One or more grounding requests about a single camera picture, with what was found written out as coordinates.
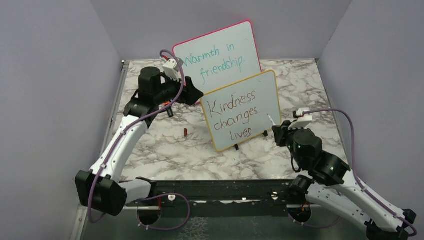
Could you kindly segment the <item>white rainbow marker pen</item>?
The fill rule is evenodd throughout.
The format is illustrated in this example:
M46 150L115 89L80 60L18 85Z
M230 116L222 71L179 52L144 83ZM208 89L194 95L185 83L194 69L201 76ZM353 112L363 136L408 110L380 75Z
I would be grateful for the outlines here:
M276 126L276 123L274 122L273 118L269 114L267 114L267 116L268 116L270 122L272 123L272 126Z

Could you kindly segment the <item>black orange highlighter marker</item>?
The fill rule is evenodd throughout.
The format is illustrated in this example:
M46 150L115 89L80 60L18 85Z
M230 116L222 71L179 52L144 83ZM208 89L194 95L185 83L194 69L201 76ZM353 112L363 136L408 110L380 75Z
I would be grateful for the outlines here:
M168 107L166 112L167 112L169 118L172 118L174 116L174 112L173 112L171 106Z

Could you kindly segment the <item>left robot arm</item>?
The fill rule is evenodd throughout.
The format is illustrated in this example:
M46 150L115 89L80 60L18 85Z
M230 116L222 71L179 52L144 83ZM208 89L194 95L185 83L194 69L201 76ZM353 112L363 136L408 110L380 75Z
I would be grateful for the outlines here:
M192 106L203 95L190 76L181 79L173 69L161 71L153 66L142 68L138 76L138 89L124 108L116 134L90 169L80 170L76 174L75 185L80 204L117 216L130 202L140 200L147 206L155 203L157 191L148 180L120 182L127 160L156 116L162 113L159 109L161 104L176 100L179 104Z

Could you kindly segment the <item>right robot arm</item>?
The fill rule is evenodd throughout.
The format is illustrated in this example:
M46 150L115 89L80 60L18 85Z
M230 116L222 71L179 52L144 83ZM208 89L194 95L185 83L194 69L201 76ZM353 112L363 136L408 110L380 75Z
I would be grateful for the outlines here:
M290 121L274 125L274 141L286 147L298 171L289 186L289 199L312 203L349 221L365 232L369 240L407 240L416 213L401 209L382 199L363 181L356 180L350 166L323 150L322 140L310 129L293 129Z

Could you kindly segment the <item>black yellow whiteboard stand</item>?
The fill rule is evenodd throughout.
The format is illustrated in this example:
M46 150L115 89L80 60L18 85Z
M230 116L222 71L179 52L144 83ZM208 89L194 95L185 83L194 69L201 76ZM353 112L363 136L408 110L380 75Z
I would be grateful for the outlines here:
M266 138L266 137L269 135L269 134L268 134L268 131L267 131L267 130L265 130L265 131L262 133L262 135ZM236 151L238 151L238 150L240 149L238 144L235 144L233 147L235 148L235 150L236 150Z

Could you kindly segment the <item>pink framed whiteboard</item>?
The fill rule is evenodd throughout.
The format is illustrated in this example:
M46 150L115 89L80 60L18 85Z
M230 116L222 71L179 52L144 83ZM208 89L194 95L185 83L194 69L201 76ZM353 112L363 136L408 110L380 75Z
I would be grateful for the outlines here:
M249 20L178 43L172 51L205 94L262 72Z

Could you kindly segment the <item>yellow framed whiteboard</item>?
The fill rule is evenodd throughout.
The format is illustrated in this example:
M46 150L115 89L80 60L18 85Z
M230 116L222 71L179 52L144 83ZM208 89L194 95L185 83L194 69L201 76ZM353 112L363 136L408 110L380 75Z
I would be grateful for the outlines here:
M216 151L260 136L283 122L277 75L266 70L208 92L200 100Z

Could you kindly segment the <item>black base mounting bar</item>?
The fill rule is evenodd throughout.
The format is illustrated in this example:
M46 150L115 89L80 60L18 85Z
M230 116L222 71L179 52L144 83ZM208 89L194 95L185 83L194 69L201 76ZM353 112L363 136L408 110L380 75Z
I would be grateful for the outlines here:
M291 179L157 180L150 181L147 199L137 206L158 207L163 218L287 217L301 209L304 193L295 192Z

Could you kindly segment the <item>aluminium table edge rail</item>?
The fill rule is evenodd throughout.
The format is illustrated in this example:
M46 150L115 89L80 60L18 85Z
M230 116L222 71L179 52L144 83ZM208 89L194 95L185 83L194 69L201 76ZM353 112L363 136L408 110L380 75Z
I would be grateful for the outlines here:
M120 106L120 102L121 102L121 98L122 98L122 94L123 94L123 89L124 89L124 86L125 86L125 81L126 81L126 78L127 78L127 75L128 75L131 60L122 60L121 63L122 63L122 69L121 69L121 72L120 72L117 90L115 92L113 104L112 104L111 111L110 111L110 114L109 114L109 119L108 119L108 123L107 123L107 126L106 126L106 133L105 133L103 143L102 143L99 155L98 155L99 159L95 163L100 163L100 160L101 160L100 157L102 157L104 151L108 147L108 145L111 142L112 137L113 137L115 122L116 122L116 118L117 118L117 114L118 114L118 110L119 110L119 106Z

